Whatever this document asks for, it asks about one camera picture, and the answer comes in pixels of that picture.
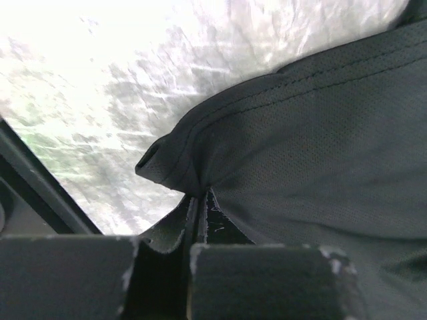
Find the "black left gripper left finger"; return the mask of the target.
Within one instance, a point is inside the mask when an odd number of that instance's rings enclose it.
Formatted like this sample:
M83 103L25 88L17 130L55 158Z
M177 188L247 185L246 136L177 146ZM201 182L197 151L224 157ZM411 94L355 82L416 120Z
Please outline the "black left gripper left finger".
M2 236L1 318L183 319L185 228L196 211L184 197L137 236Z

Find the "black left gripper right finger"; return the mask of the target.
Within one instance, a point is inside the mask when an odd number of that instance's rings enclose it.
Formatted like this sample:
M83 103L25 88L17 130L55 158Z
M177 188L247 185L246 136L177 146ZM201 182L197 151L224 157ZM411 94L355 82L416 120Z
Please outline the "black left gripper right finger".
M357 272L333 247L256 245L208 191L189 251L189 319L365 319Z

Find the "black t shirt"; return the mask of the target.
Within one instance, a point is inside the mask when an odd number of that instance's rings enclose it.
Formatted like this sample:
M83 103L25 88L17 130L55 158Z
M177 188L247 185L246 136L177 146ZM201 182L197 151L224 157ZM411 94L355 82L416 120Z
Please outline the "black t shirt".
M365 319L426 318L426 2L384 33L296 61L189 111L135 167L197 201L212 191L256 245L333 247Z

